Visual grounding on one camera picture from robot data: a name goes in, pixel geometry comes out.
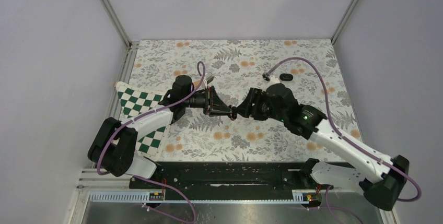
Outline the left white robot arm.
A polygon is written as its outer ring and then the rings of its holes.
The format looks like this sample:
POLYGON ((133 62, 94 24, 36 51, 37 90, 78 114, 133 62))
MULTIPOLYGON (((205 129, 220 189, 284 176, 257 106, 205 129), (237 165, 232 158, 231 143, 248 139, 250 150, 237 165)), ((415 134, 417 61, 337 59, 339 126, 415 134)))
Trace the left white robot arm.
POLYGON ((153 131, 175 123, 187 108, 200 108, 207 116, 231 116, 232 107, 217 95, 214 87, 195 88, 191 77, 176 77, 159 105, 125 122, 109 117, 104 120, 87 154, 101 173, 119 177, 141 176, 150 188, 161 184, 156 164, 136 152, 136 143, 153 131))

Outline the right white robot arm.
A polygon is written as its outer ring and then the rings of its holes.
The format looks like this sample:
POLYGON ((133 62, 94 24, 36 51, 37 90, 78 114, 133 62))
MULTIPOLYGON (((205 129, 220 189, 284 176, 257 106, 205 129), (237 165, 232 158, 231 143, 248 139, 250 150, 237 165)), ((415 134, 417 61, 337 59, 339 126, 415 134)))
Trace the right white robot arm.
POLYGON ((399 200, 409 160, 402 155, 390 157, 340 133, 322 111, 298 103, 283 84, 273 84, 266 91, 251 88, 245 100, 232 110, 235 116, 280 121, 291 133, 324 146, 351 165, 345 168, 309 159, 306 170, 299 175, 302 186, 325 184, 353 190, 385 211, 391 211, 399 200))

